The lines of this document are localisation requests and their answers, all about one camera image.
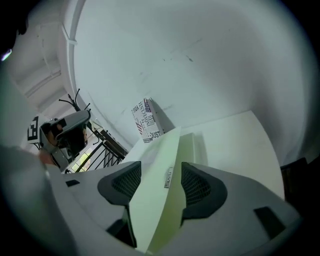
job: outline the sticker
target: sticker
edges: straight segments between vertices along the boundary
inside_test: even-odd
[[[166,179],[165,179],[165,183],[164,183],[164,188],[165,189],[168,189],[170,187],[173,170],[174,169],[172,167],[170,167],[168,169],[168,173],[166,175]]]
[[[28,142],[29,141],[38,140],[38,134],[39,134],[39,131],[38,131],[38,120],[39,120],[39,117],[36,116],[32,120],[31,124],[29,125],[28,131],[27,131],[27,140],[28,140]]]

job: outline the label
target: label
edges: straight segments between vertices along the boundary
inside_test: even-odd
[[[168,173],[166,175],[165,183],[164,183],[164,188],[168,189],[170,187],[171,179],[172,179],[172,174],[173,174],[173,168],[170,167],[168,169]]]

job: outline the white ceiling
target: white ceiling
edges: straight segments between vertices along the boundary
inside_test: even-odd
[[[16,38],[7,70],[29,102],[48,118],[61,115],[71,105],[58,102],[66,90],[57,57],[60,12],[64,0],[40,2],[28,16],[28,29]]]

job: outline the white wall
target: white wall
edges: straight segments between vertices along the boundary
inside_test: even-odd
[[[86,1],[75,84],[127,149],[131,108],[152,97],[177,126],[252,109],[281,165],[304,155],[318,67],[290,15],[263,1]]]
[[[0,63],[0,145],[20,147],[36,110],[10,80]]]

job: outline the desk surface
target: desk surface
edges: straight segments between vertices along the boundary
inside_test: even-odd
[[[285,198],[276,153],[252,111],[181,130],[189,133],[195,135],[199,164],[252,178]]]

